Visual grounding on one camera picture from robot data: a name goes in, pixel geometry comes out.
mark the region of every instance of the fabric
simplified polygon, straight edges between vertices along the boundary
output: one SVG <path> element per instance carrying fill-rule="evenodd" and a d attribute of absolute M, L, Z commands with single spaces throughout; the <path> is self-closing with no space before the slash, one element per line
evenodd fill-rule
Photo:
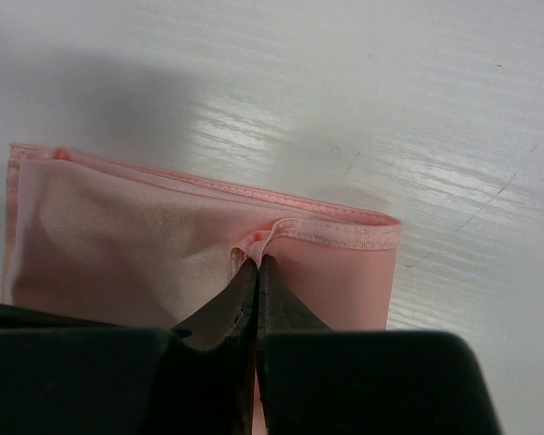
<path fill-rule="evenodd" d="M 4 302 L 172 327 L 270 254 L 337 330 L 385 327 L 400 222 L 74 150 L 13 145 Z"/>

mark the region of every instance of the white surface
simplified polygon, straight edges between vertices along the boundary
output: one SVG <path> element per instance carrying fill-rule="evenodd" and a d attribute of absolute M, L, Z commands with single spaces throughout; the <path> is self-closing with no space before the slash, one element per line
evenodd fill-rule
<path fill-rule="evenodd" d="M 544 0 L 0 0 L 0 268 L 11 141 L 401 218 L 389 325 L 544 434 Z"/>

